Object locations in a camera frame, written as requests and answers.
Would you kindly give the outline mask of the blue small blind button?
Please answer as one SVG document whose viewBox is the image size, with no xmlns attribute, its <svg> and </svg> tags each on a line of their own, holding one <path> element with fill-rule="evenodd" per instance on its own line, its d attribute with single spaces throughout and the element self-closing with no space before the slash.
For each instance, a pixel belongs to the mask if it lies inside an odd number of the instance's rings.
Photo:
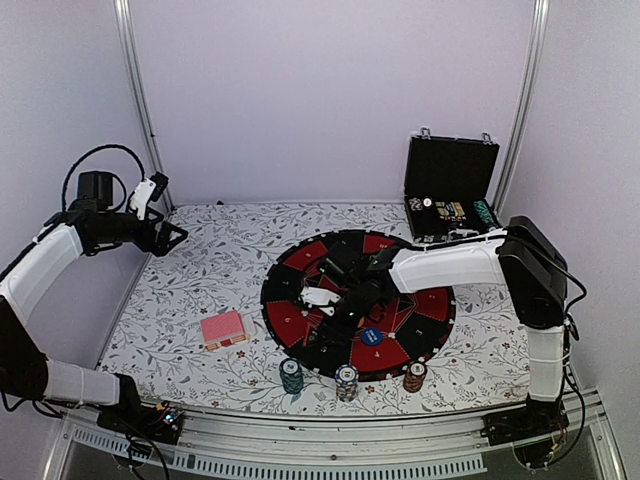
<svg viewBox="0 0 640 480">
<path fill-rule="evenodd" d="M 377 328 L 365 328 L 360 333 L 360 340 L 366 346 L 377 346 L 384 340 L 384 334 Z"/>
</svg>

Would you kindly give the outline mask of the brown 100 poker chip stack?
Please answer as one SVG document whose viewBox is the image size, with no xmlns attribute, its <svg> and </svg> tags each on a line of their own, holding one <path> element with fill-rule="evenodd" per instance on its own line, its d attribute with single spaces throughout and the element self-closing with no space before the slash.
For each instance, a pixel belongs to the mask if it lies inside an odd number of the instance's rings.
<svg viewBox="0 0 640 480">
<path fill-rule="evenodd" d="M 403 388 L 408 393 L 417 393 L 424 384 L 427 367 L 424 363 L 415 361 L 408 365 L 403 379 Z"/>
</svg>

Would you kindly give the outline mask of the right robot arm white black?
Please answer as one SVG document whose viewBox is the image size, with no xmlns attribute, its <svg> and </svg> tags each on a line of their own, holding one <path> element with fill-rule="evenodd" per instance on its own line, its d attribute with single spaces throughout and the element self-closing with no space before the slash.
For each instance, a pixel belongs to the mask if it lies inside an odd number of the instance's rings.
<svg viewBox="0 0 640 480">
<path fill-rule="evenodd" d="M 449 243 L 392 244 L 376 254 L 337 242 L 319 269 L 342 290 L 305 287 L 299 298 L 323 312 L 321 334 L 337 342 L 374 308 L 402 295 L 458 286 L 504 291 L 525 330 L 529 387 L 522 408 L 504 420 L 488 417 L 485 425 L 537 436 L 566 424 L 565 373 L 571 345 L 580 338 L 571 309 L 588 290 L 530 218 L 515 216 L 503 228 Z"/>
</svg>

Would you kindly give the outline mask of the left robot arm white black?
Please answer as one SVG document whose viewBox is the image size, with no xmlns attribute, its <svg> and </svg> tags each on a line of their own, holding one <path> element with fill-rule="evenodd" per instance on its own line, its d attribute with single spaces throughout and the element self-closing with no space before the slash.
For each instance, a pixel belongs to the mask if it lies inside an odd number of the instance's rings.
<svg viewBox="0 0 640 480">
<path fill-rule="evenodd" d="M 148 426 L 148 412 L 132 378 L 55 360 L 45 354 L 29 324 L 44 299 L 60 292 L 72 264 L 124 244 L 155 257 L 168 254 L 188 233 L 151 208 L 169 179 L 156 173 L 141 180 L 113 206 L 108 172 L 81 174 L 77 197 L 48 220 L 1 274 L 1 395 L 18 403 L 50 401 L 95 406 L 128 434 Z"/>
</svg>

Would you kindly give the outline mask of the round red black poker mat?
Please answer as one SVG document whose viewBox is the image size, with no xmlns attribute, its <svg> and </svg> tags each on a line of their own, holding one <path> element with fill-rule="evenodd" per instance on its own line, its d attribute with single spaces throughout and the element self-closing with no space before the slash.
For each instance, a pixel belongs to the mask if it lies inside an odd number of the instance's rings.
<svg viewBox="0 0 640 480">
<path fill-rule="evenodd" d="M 261 290 L 266 327 L 285 353 L 333 377 L 346 364 L 362 382 L 401 376 L 431 359 L 452 332 L 451 287 L 402 293 L 387 271 L 408 242 L 376 231 L 315 235 L 286 250 Z"/>
</svg>

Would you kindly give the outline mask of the green poker chip stack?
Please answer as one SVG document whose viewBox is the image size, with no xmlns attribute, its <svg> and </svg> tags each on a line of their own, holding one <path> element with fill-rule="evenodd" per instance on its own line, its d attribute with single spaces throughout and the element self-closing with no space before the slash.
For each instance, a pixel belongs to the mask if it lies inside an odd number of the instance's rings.
<svg viewBox="0 0 640 480">
<path fill-rule="evenodd" d="M 304 386 L 302 367 L 297 359 L 284 359 L 279 365 L 280 379 L 286 393 L 299 394 Z"/>
</svg>

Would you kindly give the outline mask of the red playing card deck box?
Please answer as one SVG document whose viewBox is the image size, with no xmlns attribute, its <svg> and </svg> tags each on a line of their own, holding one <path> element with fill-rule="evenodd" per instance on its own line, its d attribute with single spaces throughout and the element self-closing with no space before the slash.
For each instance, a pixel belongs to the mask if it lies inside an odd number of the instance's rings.
<svg viewBox="0 0 640 480">
<path fill-rule="evenodd" d="M 207 351 L 232 346 L 251 337 L 241 314 L 235 310 L 203 319 L 200 327 Z"/>
</svg>

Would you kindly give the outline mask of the black poker chip case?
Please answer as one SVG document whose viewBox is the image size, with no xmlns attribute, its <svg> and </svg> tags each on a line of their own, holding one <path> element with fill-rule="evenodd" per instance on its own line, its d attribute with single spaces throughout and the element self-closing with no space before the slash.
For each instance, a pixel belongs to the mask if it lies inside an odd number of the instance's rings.
<svg viewBox="0 0 640 480">
<path fill-rule="evenodd" d="M 487 201 L 499 149 L 487 133 L 444 137 L 422 127 L 411 135 L 404 207 L 414 242 L 450 242 L 501 227 Z"/>
</svg>

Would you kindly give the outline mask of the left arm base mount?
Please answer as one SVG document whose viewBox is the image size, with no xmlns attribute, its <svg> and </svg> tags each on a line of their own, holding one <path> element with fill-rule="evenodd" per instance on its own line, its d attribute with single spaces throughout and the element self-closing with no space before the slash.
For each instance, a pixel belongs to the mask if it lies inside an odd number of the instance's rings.
<svg viewBox="0 0 640 480">
<path fill-rule="evenodd" d="M 138 399 L 100 406 L 97 419 L 97 425 L 103 429 L 168 445 L 178 443 L 183 424 L 182 408 L 167 401 L 148 406 Z"/>
</svg>

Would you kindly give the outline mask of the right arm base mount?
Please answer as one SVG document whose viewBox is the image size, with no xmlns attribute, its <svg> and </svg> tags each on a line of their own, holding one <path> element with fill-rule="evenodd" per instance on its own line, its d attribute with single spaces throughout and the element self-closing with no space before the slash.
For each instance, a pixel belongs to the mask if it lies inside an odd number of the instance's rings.
<svg viewBox="0 0 640 480">
<path fill-rule="evenodd" d="M 528 399 L 523 407 L 487 414 L 480 435 L 491 446 L 510 444 L 520 465 L 548 467 L 566 440 L 569 420 L 561 400 Z"/>
</svg>

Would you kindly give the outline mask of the left aluminium frame post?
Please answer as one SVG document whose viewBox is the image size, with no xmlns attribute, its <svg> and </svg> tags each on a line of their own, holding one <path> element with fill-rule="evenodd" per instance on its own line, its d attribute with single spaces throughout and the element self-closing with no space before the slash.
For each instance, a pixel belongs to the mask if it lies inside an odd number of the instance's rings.
<svg viewBox="0 0 640 480">
<path fill-rule="evenodd" d="M 156 172 L 165 174 L 165 168 L 162 163 L 143 85 L 130 2 L 127 0 L 114 0 L 113 5 L 125 71 L 132 94 L 134 110 L 140 127 L 144 149 L 150 167 Z"/>
</svg>

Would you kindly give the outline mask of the aluminium frame post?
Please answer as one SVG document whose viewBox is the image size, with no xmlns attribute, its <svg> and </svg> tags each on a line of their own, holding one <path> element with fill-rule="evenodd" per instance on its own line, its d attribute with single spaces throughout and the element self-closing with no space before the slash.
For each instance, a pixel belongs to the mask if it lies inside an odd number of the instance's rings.
<svg viewBox="0 0 640 480">
<path fill-rule="evenodd" d="M 134 110 L 140 127 L 144 149 L 150 167 L 156 172 L 165 174 L 165 168 L 162 163 L 143 85 L 130 2 L 127 0 L 114 0 L 113 5 L 125 71 L 132 94 Z"/>
<path fill-rule="evenodd" d="M 534 98 L 535 84 L 544 50 L 550 4 L 551 2 L 549 0 L 536 0 L 534 2 L 520 94 L 504 158 L 504 164 L 500 172 L 499 181 L 494 195 L 493 209 L 498 215 L 501 215 L 504 209 L 526 132 L 529 111 Z"/>
</svg>

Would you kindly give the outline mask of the right aluminium frame post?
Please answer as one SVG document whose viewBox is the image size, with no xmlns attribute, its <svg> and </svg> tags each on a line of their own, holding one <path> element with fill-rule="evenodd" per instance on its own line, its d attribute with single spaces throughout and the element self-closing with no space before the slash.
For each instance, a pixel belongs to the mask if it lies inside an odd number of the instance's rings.
<svg viewBox="0 0 640 480">
<path fill-rule="evenodd" d="M 544 50 L 550 4 L 551 2 L 549 0 L 536 0 L 534 2 L 520 94 L 504 158 L 504 164 L 500 172 L 499 181 L 494 195 L 493 209 L 498 215 L 501 215 L 504 209 L 526 132 L 529 111 L 534 98 L 535 84 Z"/>
</svg>

